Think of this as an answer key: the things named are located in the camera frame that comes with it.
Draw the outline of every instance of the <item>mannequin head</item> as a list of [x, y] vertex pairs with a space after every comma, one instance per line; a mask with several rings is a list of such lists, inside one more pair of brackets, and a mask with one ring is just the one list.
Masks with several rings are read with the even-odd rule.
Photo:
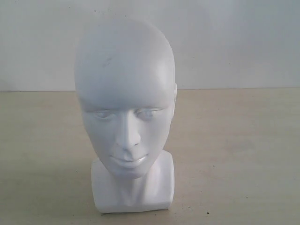
[[100, 23], [79, 44], [75, 86], [106, 169], [126, 179], [145, 175], [165, 145], [176, 100], [174, 57], [164, 35], [134, 19]]

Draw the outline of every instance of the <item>mannequin lips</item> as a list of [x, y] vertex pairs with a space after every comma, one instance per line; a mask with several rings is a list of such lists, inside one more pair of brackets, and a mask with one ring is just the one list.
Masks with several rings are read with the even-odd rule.
[[139, 158], [137, 160], [132, 160], [132, 161], [115, 158], [113, 156], [111, 156], [111, 159], [113, 162], [115, 162], [117, 165], [119, 165], [121, 167], [133, 169], [133, 168], [138, 167], [140, 164], [142, 164], [145, 161], [145, 159], [147, 158], [147, 156], [148, 156], [148, 154], [143, 156], [142, 158]]

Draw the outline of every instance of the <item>white wall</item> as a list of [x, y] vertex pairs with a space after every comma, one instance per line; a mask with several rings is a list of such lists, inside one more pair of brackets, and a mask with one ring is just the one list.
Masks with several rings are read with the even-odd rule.
[[300, 86], [299, 0], [1, 0], [0, 90], [74, 90], [79, 37], [114, 14], [165, 33], [180, 89]]

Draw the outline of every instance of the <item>mannequin face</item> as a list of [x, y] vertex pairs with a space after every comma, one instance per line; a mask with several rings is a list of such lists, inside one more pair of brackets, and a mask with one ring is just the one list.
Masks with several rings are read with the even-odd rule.
[[130, 51], [94, 55], [99, 60], [95, 64], [77, 62], [81, 66], [75, 68], [75, 82], [83, 123], [96, 154], [114, 176], [145, 175], [167, 140], [176, 84], [173, 54], [168, 43], [162, 45], [165, 49], [157, 45], [148, 51], [132, 45]]

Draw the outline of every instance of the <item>mannequin eye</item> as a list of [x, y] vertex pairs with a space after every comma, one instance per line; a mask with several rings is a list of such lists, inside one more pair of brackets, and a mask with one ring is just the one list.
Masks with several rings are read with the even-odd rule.
[[114, 116], [114, 112], [111, 110], [100, 110], [95, 112], [95, 115], [100, 119], [110, 119]]
[[142, 120], [151, 120], [160, 110], [162, 109], [141, 109], [137, 110], [135, 113], [137, 117], [139, 117]]

